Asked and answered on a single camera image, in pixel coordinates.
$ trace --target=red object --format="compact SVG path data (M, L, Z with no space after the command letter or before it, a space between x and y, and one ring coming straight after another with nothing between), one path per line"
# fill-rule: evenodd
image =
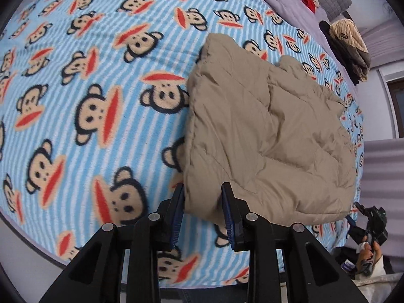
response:
M316 13L316 5L313 0L302 0L302 2L312 11L313 14Z

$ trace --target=brown puffer garment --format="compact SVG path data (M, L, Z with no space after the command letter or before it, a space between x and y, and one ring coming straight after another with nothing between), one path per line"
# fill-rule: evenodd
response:
M279 67L209 34L191 73L185 211L224 225L220 194L273 223L322 224L350 211L354 149L340 98L290 56Z

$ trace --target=bed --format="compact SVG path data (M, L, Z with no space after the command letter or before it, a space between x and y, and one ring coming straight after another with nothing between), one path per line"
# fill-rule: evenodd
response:
M0 213L21 236L66 265L103 223L134 222L170 197L181 180L185 82L209 32L272 63L292 55L344 100L359 199L362 112L300 0L35 0L0 41ZM153 76L176 83L165 103L153 98ZM329 251L347 238L346 220L307 227ZM188 214L178 247L159 258L177 266L160 266L163 288L248 280L248 253Z

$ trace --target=purple curtain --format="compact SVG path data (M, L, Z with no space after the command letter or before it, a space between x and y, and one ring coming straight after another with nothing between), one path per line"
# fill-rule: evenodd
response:
M367 141L364 150L360 203L386 210L389 236L382 251L392 257L394 271L403 272L404 138ZM361 217L358 225L365 226L365 220Z
M360 34L372 57L370 67L404 59L404 26L397 17Z

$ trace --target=metal screw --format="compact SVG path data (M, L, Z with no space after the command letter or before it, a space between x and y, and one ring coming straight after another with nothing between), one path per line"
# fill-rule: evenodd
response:
M157 221L158 219L160 219L160 214L158 214L158 213L149 214L149 220L150 221Z
M295 223L293 225L293 230L295 230L296 232L303 232L304 231L304 226L301 223Z
M255 213L248 213L246 215L246 219L248 221L257 221L258 220L258 215L256 215Z
M105 232L111 231L113 228L114 228L113 223L105 223L102 225L102 230L104 230Z

